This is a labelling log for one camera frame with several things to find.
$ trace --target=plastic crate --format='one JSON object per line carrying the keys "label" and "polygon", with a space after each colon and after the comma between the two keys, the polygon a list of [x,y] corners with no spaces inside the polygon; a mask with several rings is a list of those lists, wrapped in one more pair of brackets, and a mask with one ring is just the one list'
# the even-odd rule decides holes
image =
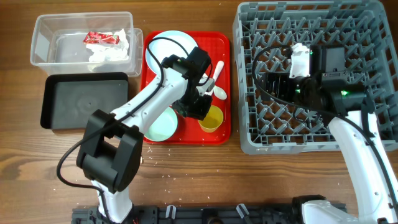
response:
{"label": "plastic crate", "polygon": [[[316,112],[263,101],[251,78],[252,60],[280,44],[343,44],[350,83],[369,87],[387,151],[398,147],[398,59],[383,5],[367,1],[244,2],[233,24],[239,80],[239,132],[246,154],[295,154],[339,147]],[[288,72],[279,49],[260,57],[259,75]]]}

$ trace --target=white tissue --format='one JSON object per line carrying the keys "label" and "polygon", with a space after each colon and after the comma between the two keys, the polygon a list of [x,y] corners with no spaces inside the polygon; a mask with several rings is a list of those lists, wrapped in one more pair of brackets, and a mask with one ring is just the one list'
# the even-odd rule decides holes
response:
{"label": "white tissue", "polygon": [[129,59],[127,54],[129,42],[124,29],[114,34],[119,36],[118,44],[86,44],[86,47],[94,53],[88,58],[89,62],[112,62]]}

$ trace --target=red tray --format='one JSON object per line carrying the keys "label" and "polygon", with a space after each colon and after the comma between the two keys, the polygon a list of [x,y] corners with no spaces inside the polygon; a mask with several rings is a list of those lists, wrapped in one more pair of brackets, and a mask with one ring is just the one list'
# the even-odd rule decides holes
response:
{"label": "red tray", "polygon": [[[152,40],[157,34],[163,31],[155,31],[147,35],[144,42],[144,56],[142,57],[141,90],[155,78],[155,73],[147,66],[145,52],[148,41]],[[183,118],[177,115],[178,126],[174,135],[166,141],[153,142],[145,138],[145,142],[153,144],[191,144],[191,145],[217,145],[226,142],[231,135],[231,74],[229,57],[229,40],[219,32],[185,32],[195,39],[199,48],[206,50],[213,63],[213,72],[217,62],[224,61],[224,67],[217,79],[216,85],[224,89],[227,94],[226,100],[219,100],[213,94],[212,105],[218,106],[224,113],[223,124],[213,133],[204,132],[197,120]]]}

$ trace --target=red snack wrapper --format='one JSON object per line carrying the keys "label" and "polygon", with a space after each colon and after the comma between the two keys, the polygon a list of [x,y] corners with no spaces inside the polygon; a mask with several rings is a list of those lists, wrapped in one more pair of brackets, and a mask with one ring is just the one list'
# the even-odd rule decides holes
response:
{"label": "red snack wrapper", "polygon": [[89,32],[83,43],[85,44],[118,44],[120,41],[118,35],[102,34],[99,32]]}

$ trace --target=plate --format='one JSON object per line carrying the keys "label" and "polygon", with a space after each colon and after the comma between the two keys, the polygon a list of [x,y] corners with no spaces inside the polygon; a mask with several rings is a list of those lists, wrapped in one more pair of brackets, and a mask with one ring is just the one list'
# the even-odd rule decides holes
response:
{"label": "plate", "polygon": [[[188,34],[177,31],[170,30],[157,34],[156,37],[167,37],[180,43],[188,53],[190,53],[194,47],[198,47],[196,41]],[[162,63],[163,59],[171,55],[176,55],[178,57],[186,58],[186,53],[178,46],[176,43],[169,40],[155,40],[149,44],[150,51],[155,55],[156,59]],[[150,56],[148,49],[145,52],[145,60],[148,67],[157,75],[160,75],[160,68],[156,63],[155,59]]]}
{"label": "plate", "polygon": [[171,137],[177,129],[178,119],[172,108],[167,108],[149,127],[145,137],[151,141],[164,141]]}

